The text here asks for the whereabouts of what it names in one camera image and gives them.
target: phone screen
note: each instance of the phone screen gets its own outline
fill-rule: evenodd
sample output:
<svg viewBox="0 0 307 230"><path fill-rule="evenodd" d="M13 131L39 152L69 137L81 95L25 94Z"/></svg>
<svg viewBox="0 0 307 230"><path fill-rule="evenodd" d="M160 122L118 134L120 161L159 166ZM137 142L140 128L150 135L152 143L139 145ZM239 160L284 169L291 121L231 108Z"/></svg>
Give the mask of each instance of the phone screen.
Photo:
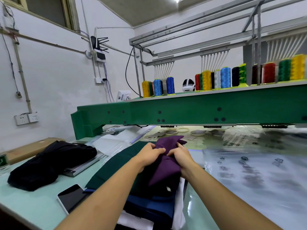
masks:
<svg viewBox="0 0 307 230"><path fill-rule="evenodd" d="M73 185L58 194L59 200L68 213L71 213L87 197L88 194L84 194L79 185Z"/></svg>

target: embroidery machine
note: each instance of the embroidery machine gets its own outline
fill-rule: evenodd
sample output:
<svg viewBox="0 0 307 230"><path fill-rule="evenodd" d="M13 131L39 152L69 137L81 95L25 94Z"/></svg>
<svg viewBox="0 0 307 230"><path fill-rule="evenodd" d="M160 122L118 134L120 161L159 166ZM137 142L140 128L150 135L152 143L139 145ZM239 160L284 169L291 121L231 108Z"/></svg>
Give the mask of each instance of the embroidery machine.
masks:
<svg viewBox="0 0 307 230"><path fill-rule="evenodd" d="M257 55L259 56L256 58L256 42L258 44L261 42L281 42L284 39L291 39L291 37L294 38L298 35L307 35L307 16L261 27L261 13L303 0L290 0L284 3L272 5L270 7L262 8L264 3L271 1L274 0L235 0L223 6L219 6L201 14L192 16L179 23L167 25L130 39L130 45L133 47L134 54L136 54L136 48L140 50L140 63L142 65L144 81L144 65L155 66L170 62L173 63L174 61L180 59L195 56L202 57L213 53L229 51L236 47L252 45L253 64L255 64L256 61L259 65L258 85L142 98L137 62L136 57L134 57L140 97L123 102L79 106L77 111L71 114L76 139L94 137L101 134L102 126L105 124L149 124L163 126L223 126L260 124L267 127L295 124L301 127L307 126L306 74L304 75L303 79L300 80L286 82L277 82L277 80L273 84L261 84L261 47L258 47L257 49ZM253 8L251 13L239 15L237 17L213 23L195 30L185 31L182 34L169 38L156 40L161 36L173 34L175 32L244 11L249 8ZM258 15L257 29L255 29L256 14ZM179 38L184 35L192 34L244 18L248 18L248 20L242 32L238 34L157 54L153 54L152 51L146 48L148 46L174 38ZM252 30L246 31L251 23ZM302 36L301 41L297 41L296 45L294 45L294 40L292 39L294 45L293 47L299 49L305 39L306 38ZM156 41L144 45L145 42L152 40ZM174 56L174 54L195 49L200 49L200 51ZM144 62L142 59L143 52L149 53L153 57L157 56L162 58L153 60L152 62Z"/></svg>

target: human hand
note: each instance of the human hand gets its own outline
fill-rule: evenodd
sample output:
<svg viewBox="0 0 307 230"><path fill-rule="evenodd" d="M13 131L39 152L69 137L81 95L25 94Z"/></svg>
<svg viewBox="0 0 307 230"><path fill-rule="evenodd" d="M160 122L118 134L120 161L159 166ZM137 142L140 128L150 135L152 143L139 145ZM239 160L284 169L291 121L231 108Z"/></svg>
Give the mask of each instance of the human hand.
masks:
<svg viewBox="0 0 307 230"><path fill-rule="evenodd" d="M141 166L139 173L148 166L155 162L158 156L165 152L165 148L156 148L153 143L146 144L142 150L133 159Z"/></svg>
<svg viewBox="0 0 307 230"><path fill-rule="evenodd" d="M177 160L178 164L181 167L181 177L184 179L188 179L191 168L196 164L193 158L190 155L190 152L187 148L182 146L180 143L177 143L178 148L174 148L170 150L167 154L168 156L174 155L175 159Z"/></svg>

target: white helmet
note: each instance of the white helmet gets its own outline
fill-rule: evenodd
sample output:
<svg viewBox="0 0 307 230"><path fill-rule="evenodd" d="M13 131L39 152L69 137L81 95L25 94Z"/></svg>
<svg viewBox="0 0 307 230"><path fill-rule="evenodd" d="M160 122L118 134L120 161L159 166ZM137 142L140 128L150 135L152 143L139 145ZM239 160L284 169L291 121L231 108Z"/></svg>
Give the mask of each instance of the white helmet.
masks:
<svg viewBox="0 0 307 230"><path fill-rule="evenodd" d="M195 91L195 83L192 79L188 78L182 84L182 91L183 92L192 92Z"/></svg>

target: yellow thread spool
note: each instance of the yellow thread spool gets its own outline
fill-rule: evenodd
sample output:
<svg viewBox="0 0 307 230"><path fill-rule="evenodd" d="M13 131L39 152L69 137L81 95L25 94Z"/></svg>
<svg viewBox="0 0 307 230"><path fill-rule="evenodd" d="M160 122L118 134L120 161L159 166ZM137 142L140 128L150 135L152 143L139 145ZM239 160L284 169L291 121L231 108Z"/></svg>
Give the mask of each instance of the yellow thread spool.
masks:
<svg viewBox="0 0 307 230"><path fill-rule="evenodd" d="M306 55L300 54L292 58L290 80L301 80L305 76Z"/></svg>
<svg viewBox="0 0 307 230"><path fill-rule="evenodd" d="M142 88L143 88L143 96L144 97L150 97L150 89L149 89L148 81L142 82Z"/></svg>
<svg viewBox="0 0 307 230"><path fill-rule="evenodd" d="M211 90L211 71L206 70L203 72L203 90Z"/></svg>

